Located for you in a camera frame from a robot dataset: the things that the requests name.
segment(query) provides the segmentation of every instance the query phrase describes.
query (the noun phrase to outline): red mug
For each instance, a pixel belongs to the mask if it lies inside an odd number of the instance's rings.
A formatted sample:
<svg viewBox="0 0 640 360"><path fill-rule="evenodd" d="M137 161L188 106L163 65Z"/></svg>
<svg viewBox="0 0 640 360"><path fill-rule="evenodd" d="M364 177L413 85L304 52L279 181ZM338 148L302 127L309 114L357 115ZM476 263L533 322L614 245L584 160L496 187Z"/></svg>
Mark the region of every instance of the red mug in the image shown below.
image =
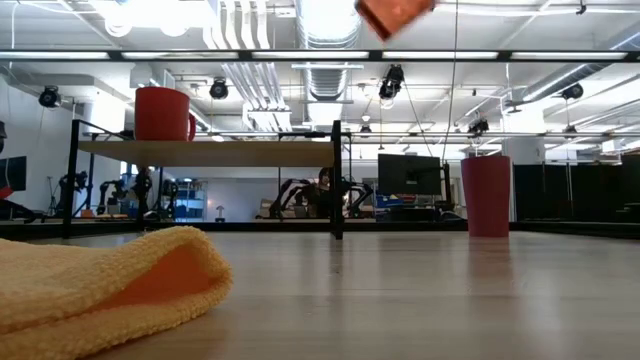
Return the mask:
<svg viewBox="0 0 640 360"><path fill-rule="evenodd" d="M135 137L142 141L192 141L196 119L189 114L189 97L164 87L136 90Z"/></svg>

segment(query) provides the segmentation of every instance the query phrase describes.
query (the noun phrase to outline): computer monitor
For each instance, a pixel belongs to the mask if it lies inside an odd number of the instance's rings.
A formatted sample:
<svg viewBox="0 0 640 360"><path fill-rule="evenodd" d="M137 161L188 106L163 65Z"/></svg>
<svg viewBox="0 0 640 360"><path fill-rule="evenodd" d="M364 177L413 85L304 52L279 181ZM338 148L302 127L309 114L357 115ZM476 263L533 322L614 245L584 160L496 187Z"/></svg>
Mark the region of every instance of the computer monitor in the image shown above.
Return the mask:
<svg viewBox="0 0 640 360"><path fill-rule="evenodd" d="M0 159L0 189L9 186L13 191L27 190L27 157Z"/></svg>
<svg viewBox="0 0 640 360"><path fill-rule="evenodd" d="M378 155L378 192L382 194L442 195L440 158Z"/></svg>

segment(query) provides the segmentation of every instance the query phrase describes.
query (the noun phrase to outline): mug handle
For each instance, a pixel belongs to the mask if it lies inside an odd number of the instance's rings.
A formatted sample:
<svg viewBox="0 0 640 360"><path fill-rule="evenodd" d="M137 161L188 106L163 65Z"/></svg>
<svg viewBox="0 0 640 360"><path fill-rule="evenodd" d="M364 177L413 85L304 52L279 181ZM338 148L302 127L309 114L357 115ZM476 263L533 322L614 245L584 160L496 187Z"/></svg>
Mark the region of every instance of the mug handle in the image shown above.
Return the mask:
<svg viewBox="0 0 640 360"><path fill-rule="evenodd" d="M189 114L189 141L193 141L196 137L196 118Z"/></svg>

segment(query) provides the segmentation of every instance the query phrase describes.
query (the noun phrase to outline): microfiber cloth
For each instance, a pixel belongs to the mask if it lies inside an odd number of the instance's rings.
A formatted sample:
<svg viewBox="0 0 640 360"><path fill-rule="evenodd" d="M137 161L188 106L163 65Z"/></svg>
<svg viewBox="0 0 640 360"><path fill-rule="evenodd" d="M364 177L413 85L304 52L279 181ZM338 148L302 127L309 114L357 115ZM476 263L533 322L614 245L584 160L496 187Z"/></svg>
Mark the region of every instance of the microfiber cloth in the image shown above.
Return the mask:
<svg viewBox="0 0 640 360"><path fill-rule="evenodd" d="M76 359L173 328L231 283L229 264L191 227L111 249L0 240L0 359Z"/></svg>

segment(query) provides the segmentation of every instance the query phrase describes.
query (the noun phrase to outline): shelf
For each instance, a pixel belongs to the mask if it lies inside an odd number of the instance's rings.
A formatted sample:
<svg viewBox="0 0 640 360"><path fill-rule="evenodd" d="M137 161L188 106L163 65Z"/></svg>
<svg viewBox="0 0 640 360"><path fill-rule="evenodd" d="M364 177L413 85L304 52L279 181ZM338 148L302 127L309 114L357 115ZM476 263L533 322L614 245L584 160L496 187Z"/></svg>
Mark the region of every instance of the shelf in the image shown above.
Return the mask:
<svg viewBox="0 0 640 360"><path fill-rule="evenodd" d="M330 142L80 141L78 149L142 166L333 166Z"/></svg>

